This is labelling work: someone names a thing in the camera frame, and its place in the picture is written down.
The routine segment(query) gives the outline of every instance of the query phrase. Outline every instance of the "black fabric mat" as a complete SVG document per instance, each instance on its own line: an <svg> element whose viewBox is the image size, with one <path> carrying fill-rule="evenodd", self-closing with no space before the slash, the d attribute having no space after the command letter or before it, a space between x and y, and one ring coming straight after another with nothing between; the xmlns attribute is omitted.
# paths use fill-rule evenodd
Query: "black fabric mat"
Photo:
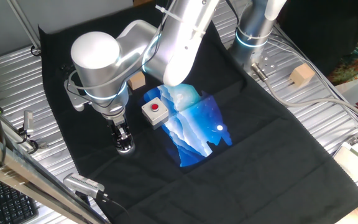
<svg viewBox="0 0 358 224"><path fill-rule="evenodd" d="M138 105L161 85L146 77L134 91L127 120L139 155L118 156L107 122L92 107L72 107L63 82L72 65L70 47L89 31L117 37L135 19L158 26L153 4L87 22L56 34L40 30L42 75L48 102L81 175L106 187L132 223L335 223L358 206L358 188L309 132L228 55L213 24L184 81L214 96L233 145L210 144L204 161L178 167ZM128 223L114 205L98 202L114 223Z"/></svg>

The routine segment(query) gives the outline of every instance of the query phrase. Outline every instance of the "wooden block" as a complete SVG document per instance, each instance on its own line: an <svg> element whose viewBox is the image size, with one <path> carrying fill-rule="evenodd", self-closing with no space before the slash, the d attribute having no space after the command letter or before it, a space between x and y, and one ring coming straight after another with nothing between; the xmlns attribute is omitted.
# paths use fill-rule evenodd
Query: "wooden block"
<svg viewBox="0 0 358 224"><path fill-rule="evenodd" d="M136 73L133 77L128 80L128 85L132 90L136 90L144 85L146 85L146 80L144 78L143 72Z"/></svg>
<svg viewBox="0 0 358 224"><path fill-rule="evenodd" d="M297 86L303 86L309 83L313 75L315 75L314 70L311 69L308 64L304 63L293 70L290 78Z"/></svg>

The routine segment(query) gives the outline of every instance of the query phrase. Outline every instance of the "metal table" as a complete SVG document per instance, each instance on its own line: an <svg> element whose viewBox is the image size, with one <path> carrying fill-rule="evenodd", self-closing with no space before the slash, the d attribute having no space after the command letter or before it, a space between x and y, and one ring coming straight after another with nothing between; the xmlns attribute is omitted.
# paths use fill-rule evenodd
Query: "metal table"
<svg viewBox="0 0 358 224"><path fill-rule="evenodd" d="M233 5L240 13L246 4L247 1L244 0L233 1ZM235 38L236 18L225 0L222 0L217 7L213 22L223 44L226 47L230 46ZM78 172L45 97L41 58L31 55L29 49L30 47L26 47L0 57L0 106L5 111L4 117L17 128L22 126L24 110L34 112L35 133L31 139L46 142L48 148L40 149L33 157L62 180L67 174ZM302 64L302 61L293 54L267 44L265 55L268 59L263 66L272 86L284 100L298 102L333 95L323 85L323 82L328 81L320 80L317 76L303 88L293 85L289 75L295 67ZM289 110L328 152L335 151L349 136L358 132L358 122L339 105L319 103L304 108L289 108ZM105 218L94 200L91 199L90 202L92 207ZM37 206L39 216L29 223L72 222L40 203Z"/></svg>

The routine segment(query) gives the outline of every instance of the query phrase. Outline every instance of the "white box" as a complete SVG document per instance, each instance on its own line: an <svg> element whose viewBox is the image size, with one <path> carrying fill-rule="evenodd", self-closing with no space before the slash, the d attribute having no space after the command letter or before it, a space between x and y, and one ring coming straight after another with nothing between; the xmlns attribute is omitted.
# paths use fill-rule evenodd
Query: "white box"
<svg viewBox="0 0 358 224"><path fill-rule="evenodd" d="M158 105L158 110L153 111L152 105ZM168 121L168 108L157 97L143 105L142 112L152 126L160 125Z"/></svg>

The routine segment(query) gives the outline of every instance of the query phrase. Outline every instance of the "red button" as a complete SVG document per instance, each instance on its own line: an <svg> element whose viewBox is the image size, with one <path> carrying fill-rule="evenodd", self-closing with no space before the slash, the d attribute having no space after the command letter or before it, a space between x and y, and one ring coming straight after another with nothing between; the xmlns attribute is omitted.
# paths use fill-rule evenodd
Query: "red button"
<svg viewBox="0 0 358 224"><path fill-rule="evenodd" d="M158 111L158 105L157 104L154 103L152 105L152 111L154 111L154 112Z"/></svg>

